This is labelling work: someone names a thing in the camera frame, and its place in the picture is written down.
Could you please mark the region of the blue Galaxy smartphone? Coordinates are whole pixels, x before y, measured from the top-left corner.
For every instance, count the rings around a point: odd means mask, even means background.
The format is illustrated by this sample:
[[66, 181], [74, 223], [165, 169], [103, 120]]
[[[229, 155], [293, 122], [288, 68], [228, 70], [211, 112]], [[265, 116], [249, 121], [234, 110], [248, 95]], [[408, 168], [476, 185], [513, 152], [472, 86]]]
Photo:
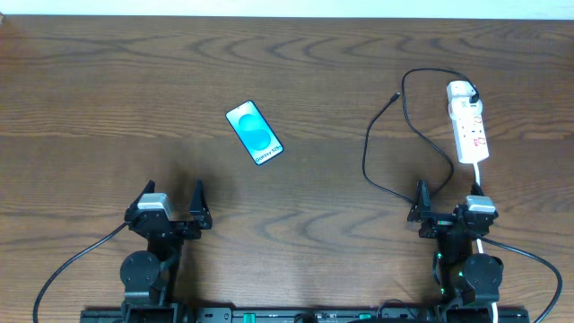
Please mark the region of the blue Galaxy smartphone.
[[236, 136], [257, 166], [269, 162], [284, 151], [283, 144], [252, 100], [225, 114]]

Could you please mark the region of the white USB charger plug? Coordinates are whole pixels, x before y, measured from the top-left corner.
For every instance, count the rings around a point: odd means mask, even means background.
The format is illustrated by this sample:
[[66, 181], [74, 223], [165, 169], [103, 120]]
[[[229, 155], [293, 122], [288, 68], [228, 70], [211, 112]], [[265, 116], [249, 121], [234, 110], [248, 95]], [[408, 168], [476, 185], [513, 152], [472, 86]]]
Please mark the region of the white USB charger plug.
[[481, 100], [471, 102], [471, 97], [456, 96], [449, 100], [448, 114], [452, 120], [479, 116], [483, 112]]

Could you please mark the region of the white power strip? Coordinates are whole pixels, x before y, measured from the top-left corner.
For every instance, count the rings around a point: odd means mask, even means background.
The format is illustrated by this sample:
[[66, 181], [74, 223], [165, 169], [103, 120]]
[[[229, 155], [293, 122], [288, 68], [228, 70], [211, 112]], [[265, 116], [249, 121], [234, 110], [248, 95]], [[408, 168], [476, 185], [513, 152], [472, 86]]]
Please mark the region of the white power strip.
[[[447, 86], [448, 103], [456, 96], [471, 97], [471, 102], [477, 102], [479, 99], [474, 100], [475, 94], [475, 89], [467, 81], [453, 81]], [[458, 161], [463, 164], [474, 164], [487, 159], [489, 150], [482, 114], [451, 121]]]

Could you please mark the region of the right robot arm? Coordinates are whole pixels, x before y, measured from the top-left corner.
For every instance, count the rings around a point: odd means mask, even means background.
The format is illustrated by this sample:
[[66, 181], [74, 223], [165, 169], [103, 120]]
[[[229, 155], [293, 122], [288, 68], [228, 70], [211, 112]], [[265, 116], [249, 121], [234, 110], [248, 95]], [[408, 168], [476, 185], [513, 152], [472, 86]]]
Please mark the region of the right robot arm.
[[421, 225], [421, 238], [438, 243], [433, 258], [433, 275], [441, 292], [441, 301], [433, 309], [436, 321], [492, 322], [497, 315], [492, 304], [500, 299], [502, 261], [473, 250], [473, 242], [489, 232], [497, 217], [494, 203], [478, 184], [452, 212], [436, 213], [431, 210], [426, 183], [417, 183], [407, 220]]

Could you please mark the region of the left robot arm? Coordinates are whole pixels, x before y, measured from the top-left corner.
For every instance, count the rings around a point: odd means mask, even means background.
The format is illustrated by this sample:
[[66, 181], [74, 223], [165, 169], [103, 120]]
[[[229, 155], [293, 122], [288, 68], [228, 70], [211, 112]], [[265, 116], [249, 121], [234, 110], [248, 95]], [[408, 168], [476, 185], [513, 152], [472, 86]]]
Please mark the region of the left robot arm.
[[204, 195], [204, 183], [196, 182], [189, 207], [190, 218], [171, 218], [172, 206], [165, 193], [155, 191], [149, 181], [126, 209], [130, 231], [147, 240], [147, 249], [126, 257], [120, 267], [125, 286], [121, 305], [122, 322], [194, 322], [195, 313], [173, 297], [184, 242], [199, 240], [210, 230], [213, 219]]

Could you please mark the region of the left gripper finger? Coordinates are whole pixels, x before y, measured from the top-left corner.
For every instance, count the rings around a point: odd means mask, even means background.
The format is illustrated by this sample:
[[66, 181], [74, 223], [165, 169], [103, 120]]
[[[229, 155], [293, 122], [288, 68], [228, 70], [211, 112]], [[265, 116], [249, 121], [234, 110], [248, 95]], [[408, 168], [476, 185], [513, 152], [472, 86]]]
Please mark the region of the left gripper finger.
[[155, 182], [153, 180], [149, 180], [148, 183], [145, 185], [143, 191], [140, 193], [140, 195], [135, 199], [135, 201], [129, 206], [129, 210], [130, 211], [134, 211], [138, 208], [138, 203], [140, 201], [140, 199], [143, 197], [143, 195], [145, 194], [151, 194], [154, 192], [154, 188], [155, 188]]
[[204, 194], [204, 183], [202, 180], [196, 182], [194, 195], [189, 206], [189, 213], [193, 217], [193, 222], [200, 230], [211, 230], [213, 218], [207, 205]]

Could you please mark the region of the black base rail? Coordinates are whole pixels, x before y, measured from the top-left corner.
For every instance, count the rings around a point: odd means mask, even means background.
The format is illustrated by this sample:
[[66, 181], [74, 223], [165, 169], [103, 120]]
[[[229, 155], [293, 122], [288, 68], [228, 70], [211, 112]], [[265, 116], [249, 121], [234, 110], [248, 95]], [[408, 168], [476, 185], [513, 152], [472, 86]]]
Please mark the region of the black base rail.
[[337, 322], [489, 322], [488, 310], [451, 310], [445, 317], [429, 310], [385, 307], [369, 309], [230, 309], [187, 310], [84, 310], [81, 323], [182, 322], [182, 323], [337, 323]]

